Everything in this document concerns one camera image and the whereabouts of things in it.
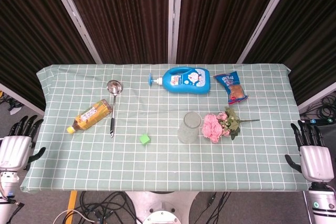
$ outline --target white metal frame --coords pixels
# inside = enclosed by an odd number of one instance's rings
[[[13,90],[9,89],[5,85],[0,83],[0,90],[4,93],[8,94],[10,97],[13,97],[15,100],[19,101],[20,103],[26,105],[27,107],[31,108],[32,110],[36,111],[40,115],[44,115],[44,111],[33,105],[31,102],[28,102],[22,96],[15,93]]]
[[[259,21],[256,29],[254,30],[252,36],[250,37],[250,40],[248,41],[248,43],[245,46],[243,52],[241,53],[239,59],[237,60],[237,64],[242,64],[244,62],[246,56],[250,52],[252,46],[256,42],[256,40],[259,37],[261,31],[265,27],[268,19],[272,15],[273,11],[275,10],[275,8],[279,4],[279,2],[280,2],[280,0],[270,0],[269,1],[268,5],[267,5],[267,7],[266,7],[266,9],[264,11],[264,14],[262,15],[262,17],[261,17],[261,19],[260,19],[260,21]]]
[[[64,4],[65,9],[67,10],[72,22],[76,26],[89,52],[91,53],[94,61],[96,62],[96,64],[102,64],[102,61],[99,57],[96,47],[94,46],[94,43],[84,25],[84,22],[79,15],[79,12],[75,6],[74,1],[73,0],[61,0],[61,1]]]
[[[181,0],[169,0],[168,10],[168,63],[176,63],[179,40]]]
[[[325,97],[326,95],[330,94],[331,92],[336,90],[336,82],[334,82],[332,85],[330,85],[329,87],[326,87],[325,89],[323,89],[322,91],[318,92],[316,95],[312,96],[311,98],[309,98],[307,101],[301,103],[298,106],[299,112],[302,113],[304,112],[305,108],[309,105],[311,105],[312,103],[322,99],[323,97]]]

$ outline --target snack bag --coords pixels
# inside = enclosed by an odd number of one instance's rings
[[[237,71],[228,74],[218,74],[214,77],[225,87],[228,94],[228,104],[241,102],[248,98],[248,95],[245,95],[240,85]]]

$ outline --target ladle handle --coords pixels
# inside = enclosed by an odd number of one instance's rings
[[[113,106],[112,106],[112,118],[111,118],[111,127],[110,127],[110,135],[111,135],[111,138],[114,137],[114,123],[115,123],[115,120],[116,120],[116,117],[115,117],[115,106],[116,106],[116,96],[114,95],[113,96]]]

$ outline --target pink flower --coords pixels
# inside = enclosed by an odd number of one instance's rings
[[[218,114],[217,119],[224,121],[224,120],[227,119],[227,114],[225,112],[221,112],[221,113]]]
[[[223,130],[215,115],[206,115],[202,127],[202,133],[205,137],[210,138],[211,142],[218,143],[219,137]]]
[[[228,128],[223,128],[222,136],[230,136],[230,130]]]

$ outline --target blue plastic bottle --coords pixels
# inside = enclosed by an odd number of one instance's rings
[[[151,86],[153,82],[174,93],[206,94],[210,90],[210,74],[204,68],[171,68],[156,80],[150,74],[148,84]]]

